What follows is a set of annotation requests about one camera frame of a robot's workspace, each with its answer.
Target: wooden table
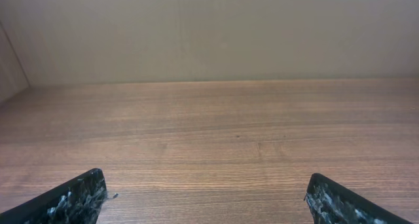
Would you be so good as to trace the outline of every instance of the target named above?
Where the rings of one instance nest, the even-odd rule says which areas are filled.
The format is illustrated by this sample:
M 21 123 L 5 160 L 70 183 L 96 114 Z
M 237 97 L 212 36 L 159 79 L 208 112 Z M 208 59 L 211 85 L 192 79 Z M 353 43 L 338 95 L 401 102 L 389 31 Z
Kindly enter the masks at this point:
M 102 84 L 0 107 L 0 212 L 91 168 L 98 223 L 312 223 L 320 172 L 419 223 L 419 80 Z

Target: beige wall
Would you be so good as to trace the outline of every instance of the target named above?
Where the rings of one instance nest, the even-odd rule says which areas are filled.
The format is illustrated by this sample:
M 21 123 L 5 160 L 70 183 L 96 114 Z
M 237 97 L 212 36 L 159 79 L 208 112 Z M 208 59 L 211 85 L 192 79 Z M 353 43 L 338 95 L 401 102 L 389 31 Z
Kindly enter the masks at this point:
M 24 72 L 0 25 L 0 103 L 27 87 Z
M 419 75 L 419 0 L 0 0 L 29 82 Z

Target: white wall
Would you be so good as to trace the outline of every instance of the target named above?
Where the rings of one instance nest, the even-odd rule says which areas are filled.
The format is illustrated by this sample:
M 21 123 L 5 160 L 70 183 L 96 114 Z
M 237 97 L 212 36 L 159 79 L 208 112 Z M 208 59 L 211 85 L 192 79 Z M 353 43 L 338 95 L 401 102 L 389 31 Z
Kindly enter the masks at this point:
M 0 25 L 0 103 L 27 88 L 19 61 Z
M 419 0 L 0 0 L 33 86 L 419 76 Z

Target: wood grain surface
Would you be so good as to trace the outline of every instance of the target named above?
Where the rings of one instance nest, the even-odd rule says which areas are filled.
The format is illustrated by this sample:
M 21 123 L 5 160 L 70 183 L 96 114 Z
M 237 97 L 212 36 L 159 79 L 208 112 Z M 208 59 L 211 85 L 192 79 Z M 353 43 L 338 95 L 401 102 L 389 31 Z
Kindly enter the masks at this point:
M 91 168 L 98 223 L 313 223 L 320 172 L 419 223 L 419 80 L 99 84 L 0 108 L 0 212 Z

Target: wooden shelf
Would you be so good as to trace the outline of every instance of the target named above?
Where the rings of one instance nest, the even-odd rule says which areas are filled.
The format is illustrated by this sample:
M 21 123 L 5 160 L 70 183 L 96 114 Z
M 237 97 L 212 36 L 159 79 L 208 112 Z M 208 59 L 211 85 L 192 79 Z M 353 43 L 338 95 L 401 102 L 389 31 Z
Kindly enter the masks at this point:
M 419 223 L 419 80 L 97 84 L 0 107 L 0 212 L 91 168 L 98 223 L 312 223 L 322 173 Z

